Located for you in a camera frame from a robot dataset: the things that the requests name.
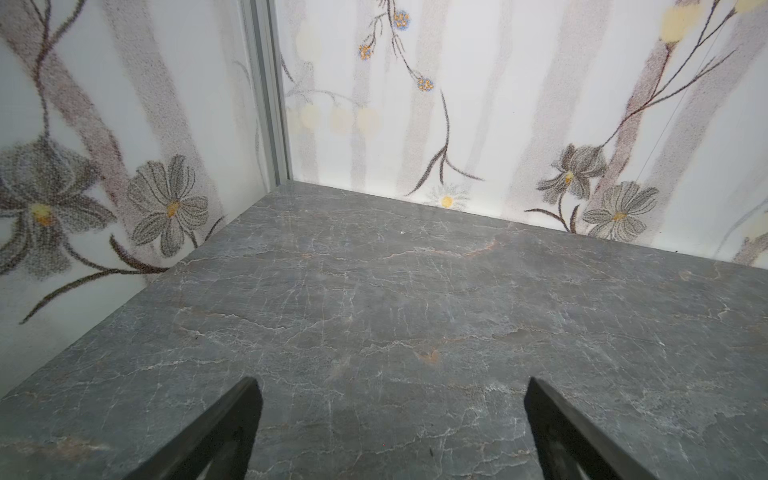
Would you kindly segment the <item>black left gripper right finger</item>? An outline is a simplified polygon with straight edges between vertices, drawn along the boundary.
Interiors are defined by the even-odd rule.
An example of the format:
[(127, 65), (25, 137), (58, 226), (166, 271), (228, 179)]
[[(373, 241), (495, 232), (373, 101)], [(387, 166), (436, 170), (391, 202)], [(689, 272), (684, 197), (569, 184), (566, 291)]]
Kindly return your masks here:
[(546, 479), (654, 477), (547, 382), (529, 379), (524, 408)]

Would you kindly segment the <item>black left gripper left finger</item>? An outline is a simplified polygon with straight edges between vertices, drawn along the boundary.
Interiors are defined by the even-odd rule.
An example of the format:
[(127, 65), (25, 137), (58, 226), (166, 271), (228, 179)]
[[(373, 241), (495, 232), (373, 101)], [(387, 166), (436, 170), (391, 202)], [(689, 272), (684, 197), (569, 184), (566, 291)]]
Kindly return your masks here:
[(242, 378), (128, 479), (243, 479), (263, 409), (260, 386)]

